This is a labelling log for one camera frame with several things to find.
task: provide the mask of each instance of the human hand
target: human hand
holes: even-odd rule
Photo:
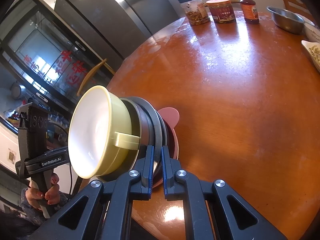
[[[59,194],[59,177],[57,174],[53,173],[51,176],[51,183],[53,186],[47,192],[40,192],[38,189],[32,186],[32,181],[30,181],[30,188],[26,191],[26,199],[28,203],[36,209],[41,210],[40,205],[38,203],[39,199],[45,199],[48,202],[48,205],[58,204],[60,202],[60,194]]]

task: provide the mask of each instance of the yellow bowl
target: yellow bowl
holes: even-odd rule
[[[72,115],[68,150],[75,172],[84,179],[113,172],[128,150],[137,150],[140,137],[131,135],[124,103],[103,86],[90,88]]]

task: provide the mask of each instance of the camera lens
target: camera lens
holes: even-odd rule
[[[37,125],[37,117],[36,117],[36,116],[34,116],[34,117],[32,118],[32,124],[33,124],[33,126],[36,126],[36,125]]]
[[[43,118],[39,117],[39,127],[42,128],[43,127]]]

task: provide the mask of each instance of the metal screw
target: metal screw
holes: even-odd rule
[[[91,187],[99,187],[101,185],[101,182],[98,180],[94,180],[91,182]]]
[[[217,185],[218,187],[223,187],[225,184],[226,184],[226,183],[225,183],[224,180],[222,180],[222,179],[217,179],[217,180],[216,180],[216,185]]]
[[[187,172],[184,171],[184,170],[178,170],[178,171],[177,171],[177,175],[178,175],[179,177],[184,177],[184,176],[186,176],[186,174],[187,174]]]
[[[129,171],[129,175],[131,177],[136,177],[139,175],[139,171],[136,171],[136,170]]]

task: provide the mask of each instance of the glass cabinet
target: glass cabinet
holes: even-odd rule
[[[17,109],[35,102],[68,127],[77,91],[99,59],[38,0],[20,0],[0,24],[0,106],[2,123],[16,132]],[[100,68],[81,94],[112,78]]]

